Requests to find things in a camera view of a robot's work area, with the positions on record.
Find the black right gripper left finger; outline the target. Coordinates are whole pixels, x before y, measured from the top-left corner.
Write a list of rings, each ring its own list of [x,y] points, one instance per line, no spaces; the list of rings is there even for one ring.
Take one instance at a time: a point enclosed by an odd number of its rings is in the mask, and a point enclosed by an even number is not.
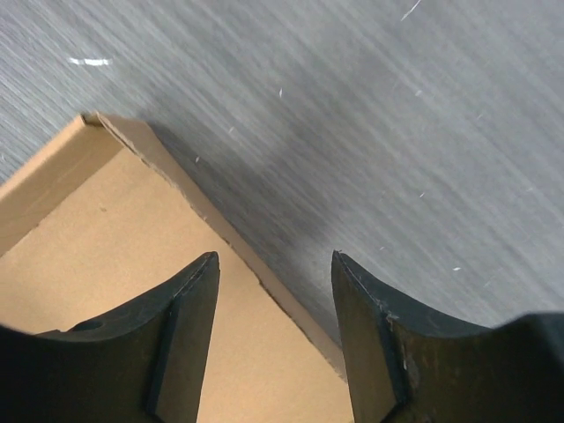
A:
[[[219,293],[219,257],[70,330],[1,329],[4,422],[194,422]]]

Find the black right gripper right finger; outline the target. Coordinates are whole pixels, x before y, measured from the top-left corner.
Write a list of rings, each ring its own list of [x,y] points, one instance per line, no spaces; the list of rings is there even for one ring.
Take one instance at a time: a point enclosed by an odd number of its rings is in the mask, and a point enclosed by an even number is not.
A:
[[[562,421],[562,314],[482,327],[413,299],[341,252],[331,283],[356,421]]]

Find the brown cardboard box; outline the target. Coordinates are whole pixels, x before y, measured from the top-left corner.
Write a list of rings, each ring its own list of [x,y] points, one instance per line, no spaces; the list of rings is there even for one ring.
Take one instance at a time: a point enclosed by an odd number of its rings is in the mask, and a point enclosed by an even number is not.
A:
[[[349,422],[336,346],[145,122],[81,114],[1,188],[1,329],[72,327],[219,257],[194,422]]]

